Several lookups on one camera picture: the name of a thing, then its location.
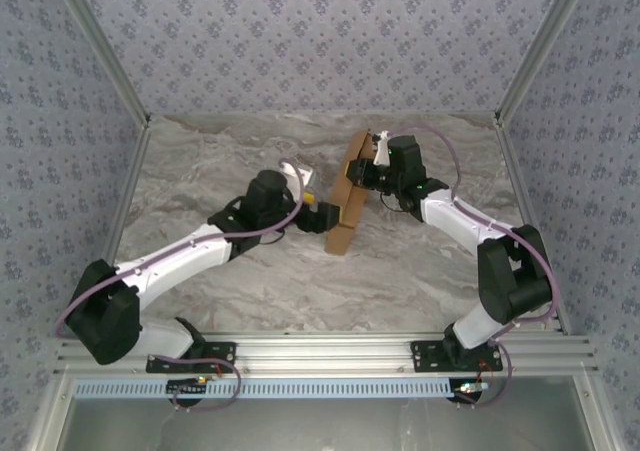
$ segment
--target blue cable tray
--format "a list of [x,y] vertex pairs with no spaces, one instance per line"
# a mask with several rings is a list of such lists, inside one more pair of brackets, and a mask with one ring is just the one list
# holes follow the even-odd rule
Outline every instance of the blue cable tray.
[[[169,398],[165,379],[79,379],[77,399]],[[209,381],[205,393],[180,398],[228,398],[236,380]],[[363,398],[448,398],[453,392],[448,378],[246,378],[241,399],[363,399]]]

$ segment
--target brown cardboard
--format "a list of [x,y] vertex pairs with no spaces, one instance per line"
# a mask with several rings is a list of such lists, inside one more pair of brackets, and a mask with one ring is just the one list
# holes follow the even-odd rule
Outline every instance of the brown cardboard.
[[346,176],[349,162],[356,158],[373,159],[373,140],[368,130],[358,131],[351,138],[338,175],[333,183],[329,202],[340,206],[340,222],[327,234],[325,252],[344,255],[349,249],[355,235],[355,228],[360,220],[362,208],[367,199],[368,191],[354,186]]

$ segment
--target marble surface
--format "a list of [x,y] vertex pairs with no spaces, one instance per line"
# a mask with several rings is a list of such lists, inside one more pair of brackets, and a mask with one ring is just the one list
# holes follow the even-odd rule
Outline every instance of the marble surface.
[[[188,234],[280,157],[314,168],[312,190],[326,198],[353,132],[411,123],[428,123],[450,138],[464,173],[463,199],[521,224],[488,115],[156,116],[117,259]],[[414,134],[427,173],[453,183],[444,145]],[[393,197],[387,202],[397,206]],[[207,331],[440,331],[477,302],[474,258],[440,230],[384,208],[375,193],[346,256],[325,254],[324,243],[324,235],[289,227],[279,243],[194,276],[145,312],[179,315]]]

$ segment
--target patterned wallpaper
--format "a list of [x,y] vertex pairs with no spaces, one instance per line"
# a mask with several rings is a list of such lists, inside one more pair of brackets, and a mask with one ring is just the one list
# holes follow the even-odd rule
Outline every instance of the patterned wallpaper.
[[552,0],[89,0],[150,113],[493,110]]
[[640,0],[580,0],[510,130],[572,327],[640,449]]
[[138,131],[62,0],[0,0],[0,15],[0,449],[18,450]]

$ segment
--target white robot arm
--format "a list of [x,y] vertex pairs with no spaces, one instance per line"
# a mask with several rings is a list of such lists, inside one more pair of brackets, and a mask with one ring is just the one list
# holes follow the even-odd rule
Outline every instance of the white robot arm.
[[[308,201],[313,197],[304,193],[304,187],[312,172],[298,171],[300,177],[286,163],[279,172],[261,171],[245,196],[234,199],[193,233],[147,256],[117,266],[103,260],[91,263],[64,321],[100,364],[129,353],[183,356],[193,344],[193,330],[180,320],[141,318],[151,302],[191,276],[249,251],[269,230],[282,232],[285,225],[280,223],[296,207],[299,211],[290,222],[302,231],[322,233],[338,223],[337,206],[321,202],[311,210]],[[83,296],[86,299],[77,304]]]
[[[349,163],[347,177],[354,185],[393,194],[402,210],[441,229],[478,259],[480,302],[445,330],[443,343],[451,361],[462,365],[465,356],[472,356],[473,350],[485,346],[515,318],[551,301],[544,270],[512,239],[516,235],[547,261],[540,233],[529,225],[515,228],[498,222],[452,198],[448,185],[427,177],[413,136],[389,139],[382,133],[373,141],[377,144],[374,159]],[[519,267],[512,268],[512,263]]]

